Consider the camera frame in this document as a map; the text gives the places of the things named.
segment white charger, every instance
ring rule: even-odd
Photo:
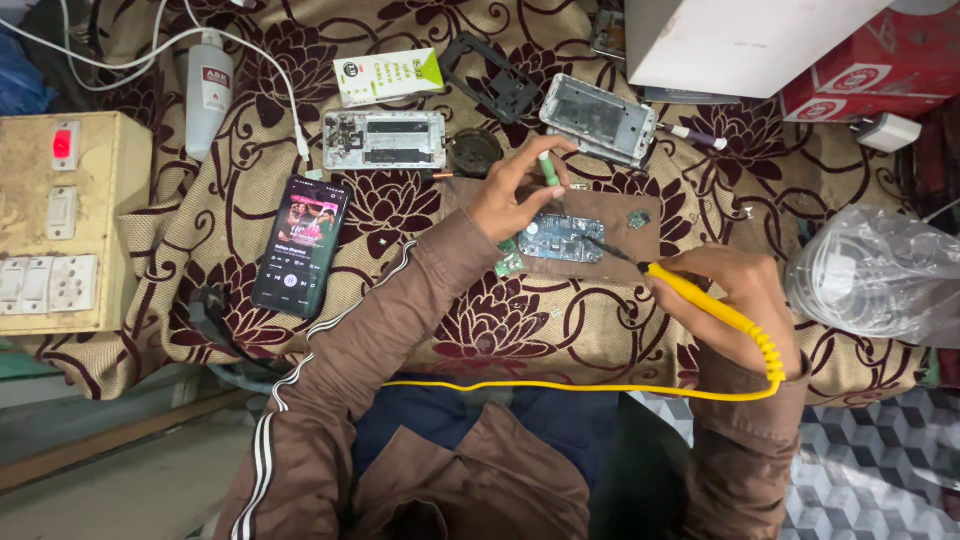
[[[856,142],[881,152],[895,152],[920,136],[921,125],[890,112],[864,118],[850,126]]]

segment white bottle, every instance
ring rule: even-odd
[[[186,153],[203,161],[233,101],[233,59],[216,32],[190,48],[186,81]]]

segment red switch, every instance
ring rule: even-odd
[[[70,130],[57,130],[54,134],[54,159],[66,160],[70,157]]]

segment tiled floor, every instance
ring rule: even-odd
[[[686,400],[634,397],[692,445]],[[801,440],[780,540],[960,539],[929,480],[958,476],[960,400],[914,389],[863,409],[807,407]]]

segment plastic bag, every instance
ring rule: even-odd
[[[16,39],[0,34],[0,115],[42,114],[55,97]]]
[[[786,267],[790,306],[864,337],[960,349],[960,240],[872,205],[850,205]]]

